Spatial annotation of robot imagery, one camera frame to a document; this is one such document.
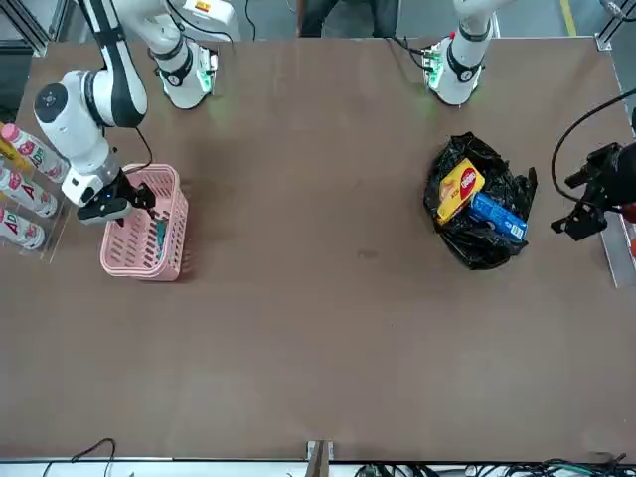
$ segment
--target robotic arm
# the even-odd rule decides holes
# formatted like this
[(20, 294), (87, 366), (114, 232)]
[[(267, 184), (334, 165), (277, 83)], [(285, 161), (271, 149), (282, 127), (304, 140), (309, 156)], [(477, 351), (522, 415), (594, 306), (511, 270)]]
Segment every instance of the robotic arm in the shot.
[(484, 55), (493, 36), (493, 13), (514, 0), (453, 0), (459, 27), (429, 51), (428, 87), (446, 104), (466, 102), (477, 87)]
[(132, 207), (150, 210), (154, 195), (133, 188), (110, 153), (105, 126), (137, 127), (147, 109), (146, 92), (130, 58), (112, 0), (79, 0), (100, 48), (104, 68), (72, 71), (36, 96), (34, 109), (44, 133), (69, 159), (62, 191), (87, 223), (121, 219)]
[(182, 35), (162, 0), (78, 2), (104, 67), (68, 72), (38, 93), (34, 109), (44, 133), (71, 163), (62, 190), (79, 206), (79, 218), (120, 220), (133, 207), (150, 212), (155, 199), (145, 184), (130, 185), (102, 133), (103, 127), (136, 128), (147, 110), (119, 17), (148, 44), (164, 91), (177, 107), (194, 107), (211, 92), (217, 57)]

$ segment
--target bottle rack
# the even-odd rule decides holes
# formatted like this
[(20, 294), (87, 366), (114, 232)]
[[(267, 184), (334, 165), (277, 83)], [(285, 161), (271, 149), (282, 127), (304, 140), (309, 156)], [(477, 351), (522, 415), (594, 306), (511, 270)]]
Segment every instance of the bottle rack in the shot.
[(65, 197), (60, 189), (59, 184), (54, 184), (47, 179), (43, 174), (40, 174), (33, 167), (20, 168), (16, 167), (16, 164), (5, 158), (5, 165), (19, 171), (24, 177), (37, 183), (45, 191), (55, 196), (58, 200), (58, 209), (56, 214), (50, 218), (43, 218), (36, 213), (30, 211), (26, 207), (18, 204), (13, 199), (1, 194), (0, 206), (7, 212), (17, 214), (19, 216), (28, 219), (29, 221), (38, 224), (44, 229), (46, 238), (42, 246), (35, 250), (27, 250), (19, 245), (16, 245), (4, 237), (0, 237), (0, 247), (14, 248), (17, 253), (21, 255), (27, 255), (30, 258), (39, 259), (46, 264), (51, 264), (56, 254), (56, 250), (62, 238), (65, 226), (69, 219), (70, 212), (72, 210), (72, 204)]

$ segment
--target black cable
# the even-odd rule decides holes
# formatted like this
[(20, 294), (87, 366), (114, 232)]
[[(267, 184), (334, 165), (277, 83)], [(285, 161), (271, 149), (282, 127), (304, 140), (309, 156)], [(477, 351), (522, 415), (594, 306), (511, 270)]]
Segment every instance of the black cable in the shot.
[[(224, 37), (227, 37), (228, 40), (230, 40), (230, 43), (234, 44), (235, 41), (233, 40), (233, 38), (230, 36), (230, 34), (226, 33), (226, 32), (222, 32), (222, 31), (214, 31), (214, 30), (206, 30), (205, 28), (201, 28), (198, 27), (197, 25), (193, 24), (192, 22), (189, 22), (186, 17), (184, 17), (181, 12), (179, 12), (179, 10), (177, 10), (177, 7), (175, 7), (172, 2), (170, 0), (166, 0), (166, 3), (168, 4), (168, 6), (170, 7), (170, 9), (175, 12), (177, 14), (177, 16), (181, 19), (181, 21), (183, 23), (185, 23), (186, 25), (189, 25), (190, 27), (194, 28), (195, 30), (198, 30), (202, 33), (207, 33), (209, 35), (223, 35)], [(182, 32), (185, 30), (185, 27), (183, 25), (181, 25), (178, 22), (175, 22), (175, 25), (177, 25), (177, 28), (179, 30), (181, 30)]]
[(392, 37), (390, 37), (390, 40), (393, 40), (400, 47), (404, 48), (408, 52), (416, 53), (418, 55), (423, 55), (424, 54), (424, 48), (413, 48), (411, 45), (408, 44), (408, 40), (406, 39), (406, 37), (404, 37), (403, 40), (400, 40), (398, 37), (392, 36)]
[(106, 442), (110, 444), (110, 457), (108, 458), (108, 462), (106, 462), (106, 466), (103, 469), (103, 477), (106, 477), (107, 474), (108, 474), (108, 468), (110, 467), (110, 464), (112, 463), (112, 460), (115, 458), (115, 451), (117, 450), (117, 443), (115, 442), (114, 439), (111, 439), (110, 437), (106, 437), (106, 438), (102, 439), (100, 442), (98, 442), (97, 444), (89, 447), (87, 450), (83, 450), (79, 454), (74, 455), (71, 458), (71, 463), (75, 464), (80, 459), (86, 457), (90, 453), (92, 453), (95, 450), (97, 450), (99, 447), (101, 447)]
[(47, 477), (47, 474), (49, 473), (49, 470), (51, 469), (52, 465), (53, 465), (53, 461), (47, 464), (47, 467), (44, 469), (44, 472), (42, 473), (42, 477)]
[[(591, 109), (590, 111), (588, 111), (586, 114), (584, 114), (582, 117), (580, 117), (577, 121), (575, 121), (572, 126), (570, 126), (565, 133), (563, 134), (563, 136), (560, 138), (560, 140), (558, 141), (558, 143), (556, 144), (556, 148), (555, 148), (555, 152), (553, 153), (553, 159), (551, 161), (551, 173), (552, 173), (552, 177), (553, 177), (553, 184), (555, 185), (555, 189), (556, 191), (561, 194), (562, 196), (564, 196), (566, 199), (570, 199), (573, 202), (581, 202), (582, 204), (591, 206), (591, 207), (597, 207), (594, 204), (588, 203), (588, 202), (584, 202), (582, 201), (579, 197), (575, 197), (571, 194), (568, 194), (564, 189), (561, 188), (561, 186), (558, 184), (558, 180), (557, 180), (557, 156), (558, 156), (558, 152), (560, 151), (560, 148), (563, 146), (563, 143), (565, 142), (565, 140), (567, 139), (567, 137), (577, 128), (578, 125), (580, 125), (583, 121), (585, 121), (586, 119), (588, 119), (589, 117), (593, 116), (594, 114), (596, 114), (597, 112), (602, 111), (603, 109), (608, 108), (609, 106), (611, 106), (612, 104), (615, 104), (619, 101), (622, 101), (623, 99), (625, 99), (626, 97), (629, 97), (633, 94), (636, 94), (636, 87), (633, 89), (630, 89), (627, 92), (624, 92), (612, 99), (610, 99), (609, 101), (606, 101), (604, 103), (602, 103), (599, 106), (596, 106), (594, 109)], [(609, 211), (612, 212), (617, 212), (620, 214), (620, 210), (616, 209), (616, 208), (610, 208), (608, 209)]]
[(406, 50), (408, 52), (408, 55), (410, 56), (410, 58), (412, 59), (412, 61), (415, 63), (415, 65), (420, 68), (421, 70), (424, 70), (425, 72), (432, 72), (433, 69), (431, 67), (425, 67), (421, 61), (418, 61), (417, 58), (415, 57), (415, 55), (420, 55), (423, 56), (424, 55), (424, 51), (429, 49), (430, 47), (432, 47), (432, 45), (428, 45), (427, 47), (424, 47), (422, 49), (419, 48), (413, 48), (411, 45), (408, 44), (408, 40), (406, 39), (406, 37), (404, 37), (403, 40), (400, 40), (398, 37), (390, 37), (389, 40), (393, 40), (394, 42), (397, 43), (397, 45), (400, 48), (403, 48), (404, 50)]
[[(109, 443), (110, 444), (110, 456), (108, 457), (108, 461), (106, 462), (106, 466), (103, 469), (103, 477), (107, 477), (108, 469), (110, 468), (110, 464), (112, 464), (112, 462), (113, 462), (113, 460), (115, 458), (115, 452), (117, 450), (117, 443), (115, 442), (115, 439), (111, 439), (110, 437), (106, 437), (106, 438), (102, 439), (100, 442), (98, 442), (97, 444), (92, 445), (91, 447), (89, 447), (87, 450), (83, 450), (79, 454), (74, 455), (73, 457), (71, 457), (71, 460), (69, 462), (71, 462), (72, 464), (75, 464), (76, 462), (80, 461), (81, 459), (83, 459), (87, 455), (89, 455), (92, 452), (96, 451), (99, 447), (101, 447), (105, 443)], [(49, 473), (49, 470), (51, 470), (51, 466), (53, 466), (53, 464), (55, 464), (56, 462), (58, 462), (58, 461), (52, 460), (51, 462), (49, 462), (47, 464), (47, 467), (44, 469), (44, 472), (42, 473), (42, 477), (47, 477), (47, 474)]]
[(495, 471), (495, 469), (498, 469), (498, 468), (499, 468), (498, 465), (493, 465), (492, 469), (488, 469), (486, 472), (484, 472), (483, 475), (481, 475), (481, 470), (484, 469), (484, 467), (482, 467), (480, 469), (479, 477), (488, 477), (490, 474), (492, 474)]
[(401, 48), (405, 49), (406, 52), (408, 53), (408, 55), (410, 56), (410, 58), (412, 59), (412, 61), (415, 63), (415, 65), (420, 68), (421, 70), (424, 70), (425, 72), (432, 72), (433, 69), (431, 67), (425, 67), (421, 62), (419, 62), (417, 60), (417, 58), (415, 57), (415, 55), (422, 55), (424, 54), (423, 50), (418, 50), (416, 48), (411, 48), (408, 43), (403, 44), (399, 39), (397, 39), (396, 37), (390, 37), (390, 38), (385, 38), (385, 40), (389, 41), (389, 40), (393, 40), (394, 42), (396, 42)]
[(145, 164), (143, 164), (143, 165), (141, 165), (139, 167), (133, 167), (132, 169), (128, 169), (126, 171), (126, 176), (129, 175), (129, 174), (132, 174), (134, 172), (139, 172), (142, 169), (145, 169), (146, 167), (148, 167), (153, 162), (152, 149), (150, 149), (150, 146), (148, 145), (148, 141), (146, 141), (146, 138), (143, 136), (143, 134), (141, 133), (141, 131), (139, 130), (138, 127), (135, 127), (135, 131), (137, 131), (137, 134), (139, 135), (139, 138), (143, 141), (143, 144), (146, 146), (146, 150), (148, 151), (148, 160), (146, 161)]
[(251, 25), (251, 40), (255, 42), (256, 41), (256, 25), (254, 24), (254, 22), (251, 21), (251, 18), (249, 18), (249, 13), (247, 12), (248, 5), (249, 5), (249, 0), (245, 0), (245, 17), (247, 18), (247, 20), (249, 21), (249, 24)]
[(396, 465), (393, 465), (392, 468), (394, 469), (394, 475), (396, 475), (396, 471), (398, 471), (401, 477), (406, 477), (406, 473), (403, 470), (401, 470), (399, 467), (397, 467)]

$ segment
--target blue box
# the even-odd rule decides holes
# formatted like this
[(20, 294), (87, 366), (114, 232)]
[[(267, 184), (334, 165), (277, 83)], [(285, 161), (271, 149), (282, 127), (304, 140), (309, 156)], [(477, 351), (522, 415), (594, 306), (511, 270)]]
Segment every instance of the blue box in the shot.
[(468, 206), (469, 217), (476, 222), (487, 222), (502, 236), (514, 241), (523, 241), (528, 224), (504, 209), (490, 197), (476, 193)]

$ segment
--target bottle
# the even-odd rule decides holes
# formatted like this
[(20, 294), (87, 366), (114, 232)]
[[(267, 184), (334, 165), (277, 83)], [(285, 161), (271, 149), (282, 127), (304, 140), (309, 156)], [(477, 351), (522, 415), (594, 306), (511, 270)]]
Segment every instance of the bottle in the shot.
[(40, 248), (44, 243), (44, 229), (23, 217), (0, 208), (0, 236), (27, 250)]
[(40, 217), (50, 217), (58, 209), (58, 200), (42, 188), (14, 172), (0, 160), (0, 192)]
[(60, 184), (67, 177), (69, 164), (37, 137), (21, 130), (15, 124), (4, 124), (0, 134), (20, 154), (28, 158), (37, 170), (53, 182)]
[(11, 144), (0, 137), (0, 155), (6, 157), (20, 172), (26, 172), (33, 169), (31, 161), (27, 161), (22, 155), (16, 151)]

